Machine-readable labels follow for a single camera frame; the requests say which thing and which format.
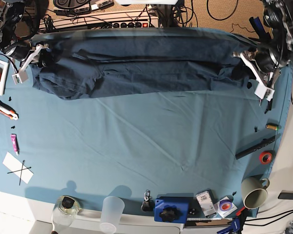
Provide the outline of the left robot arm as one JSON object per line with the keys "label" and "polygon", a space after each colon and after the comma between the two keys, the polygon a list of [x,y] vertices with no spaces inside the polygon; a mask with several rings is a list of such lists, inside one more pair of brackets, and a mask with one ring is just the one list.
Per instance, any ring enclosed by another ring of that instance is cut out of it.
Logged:
{"label": "left robot arm", "polygon": [[280,69],[293,62],[293,0],[264,0],[263,22],[272,39],[262,40],[255,51],[234,52],[252,71],[258,86],[255,95],[271,103]]}

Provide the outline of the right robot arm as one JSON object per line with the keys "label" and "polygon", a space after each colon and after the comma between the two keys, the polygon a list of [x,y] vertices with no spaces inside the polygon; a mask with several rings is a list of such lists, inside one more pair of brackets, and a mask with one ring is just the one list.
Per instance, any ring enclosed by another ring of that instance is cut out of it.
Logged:
{"label": "right robot arm", "polygon": [[[26,7],[34,5],[35,14],[29,15],[30,34],[25,37],[16,35],[17,24],[26,13]],[[28,80],[26,68],[29,65],[44,67],[52,61],[49,45],[45,42],[33,43],[32,38],[40,29],[41,2],[39,0],[1,0],[0,1],[0,55],[10,61],[13,59],[21,63],[17,68],[12,63],[15,73],[12,75],[15,84]]]}

